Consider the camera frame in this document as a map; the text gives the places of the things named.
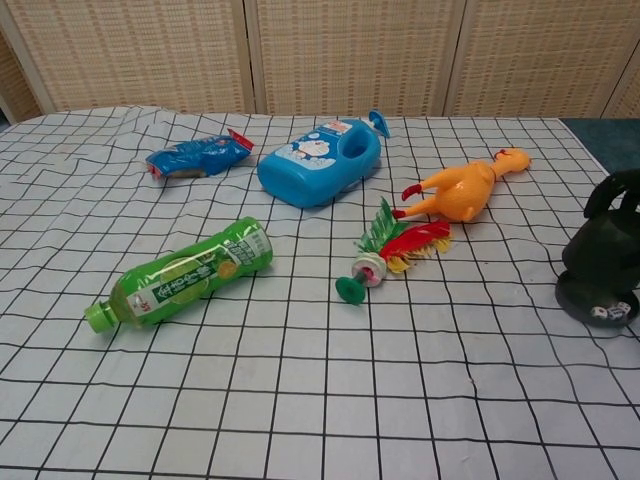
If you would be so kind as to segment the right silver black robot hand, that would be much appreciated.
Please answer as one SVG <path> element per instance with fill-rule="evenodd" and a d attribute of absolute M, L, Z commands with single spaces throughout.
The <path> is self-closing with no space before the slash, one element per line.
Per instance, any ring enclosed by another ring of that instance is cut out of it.
<path fill-rule="evenodd" d="M 609 210 L 613 200 L 623 198 L 619 209 L 635 212 L 639 207 L 639 169 L 629 169 L 612 173 L 593 190 L 584 208 L 584 217 L 595 218 Z"/>

